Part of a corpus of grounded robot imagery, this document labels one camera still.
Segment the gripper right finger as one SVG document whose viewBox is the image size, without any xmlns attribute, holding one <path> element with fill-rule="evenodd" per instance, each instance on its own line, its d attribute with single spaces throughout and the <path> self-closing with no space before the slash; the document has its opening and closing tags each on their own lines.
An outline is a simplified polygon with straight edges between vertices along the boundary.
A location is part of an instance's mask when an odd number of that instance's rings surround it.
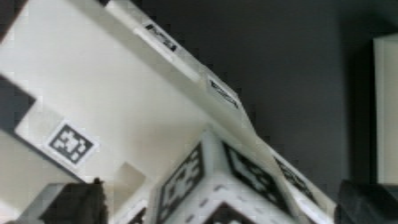
<svg viewBox="0 0 398 224">
<path fill-rule="evenodd" d="M 335 224 L 398 224 L 398 185 L 342 182 Z"/>
</svg>

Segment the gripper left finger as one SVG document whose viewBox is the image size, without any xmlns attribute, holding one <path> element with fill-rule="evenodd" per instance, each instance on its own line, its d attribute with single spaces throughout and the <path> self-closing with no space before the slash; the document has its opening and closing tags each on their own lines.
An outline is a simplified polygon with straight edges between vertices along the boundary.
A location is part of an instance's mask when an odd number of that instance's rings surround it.
<svg viewBox="0 0 398 224">
<path fill-rule="evenodd" d="M 109 224 L 104 181 L 52 183 L 13 224 Z"/>
</svg>

